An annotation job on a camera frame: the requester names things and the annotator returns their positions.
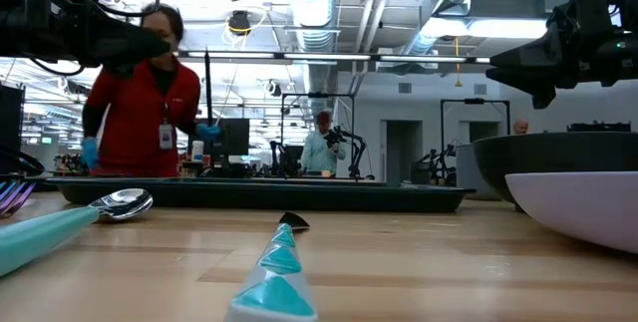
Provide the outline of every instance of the id badge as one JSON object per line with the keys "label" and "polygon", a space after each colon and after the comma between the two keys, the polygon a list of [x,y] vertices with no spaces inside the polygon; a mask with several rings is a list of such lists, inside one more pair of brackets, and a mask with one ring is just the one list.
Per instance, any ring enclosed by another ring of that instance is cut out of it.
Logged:
{"label": "id badge", "polygon": [[172,149],[172,125],[162,124],[159,126],[159,148],[162,150]]}

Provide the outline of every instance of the white bowl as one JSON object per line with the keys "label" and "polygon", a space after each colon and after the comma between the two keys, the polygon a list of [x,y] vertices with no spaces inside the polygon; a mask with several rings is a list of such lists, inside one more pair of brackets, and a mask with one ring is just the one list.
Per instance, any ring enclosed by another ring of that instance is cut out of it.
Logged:
{"label": "white bowl", "polygon": [[512,173],[516,202],[566,235],[638,253],[638,171]]}

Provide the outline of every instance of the red jacket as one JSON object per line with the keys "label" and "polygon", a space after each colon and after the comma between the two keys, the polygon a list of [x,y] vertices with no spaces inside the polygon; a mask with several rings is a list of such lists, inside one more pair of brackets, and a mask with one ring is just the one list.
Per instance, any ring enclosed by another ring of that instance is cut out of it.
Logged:
{"label": "red jacket", "polygon": [[[121,79],[105,72],[98,76],[87,104],[109,107],[100,143],[100,168],[92,174],[125,174],[143,177],[177,176],[174,127],[193,122],[199,104],[199,78],[176,61],[175,78],[164,96],[149,67],[135,67],[133,77]],[[160,125],[164,111],[173,126],[173,148],[160,149]]]}

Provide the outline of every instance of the light blue shirt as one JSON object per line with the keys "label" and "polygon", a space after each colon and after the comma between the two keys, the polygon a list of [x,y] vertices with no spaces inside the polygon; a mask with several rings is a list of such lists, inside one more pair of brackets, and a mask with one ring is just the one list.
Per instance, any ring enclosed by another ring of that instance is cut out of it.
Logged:
{"label": "light blue shirt", "polygon": [[346,152],[339,146],[337,152],[328,149],[328,144],[319,132],[312,132],[306,137],[306,144],[301,155],[301,168],[307,171],[329,170],[337,172],[337,159],[346,158]]}

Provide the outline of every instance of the table surface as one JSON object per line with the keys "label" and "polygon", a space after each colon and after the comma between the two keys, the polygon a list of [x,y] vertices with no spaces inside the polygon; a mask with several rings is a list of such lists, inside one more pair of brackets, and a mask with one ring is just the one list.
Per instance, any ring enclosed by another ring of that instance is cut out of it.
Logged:
{"label": "table surface", "polygon": [[[28,203],[0,224],[66,204],[56,192]],[[280,215],[156,208],[90,226],[0,278],[0,319],[222,321]],[[311,230],[298,252],[321,321],[638,321],[638,256],[552,232],[506,202],[301,216]]]}

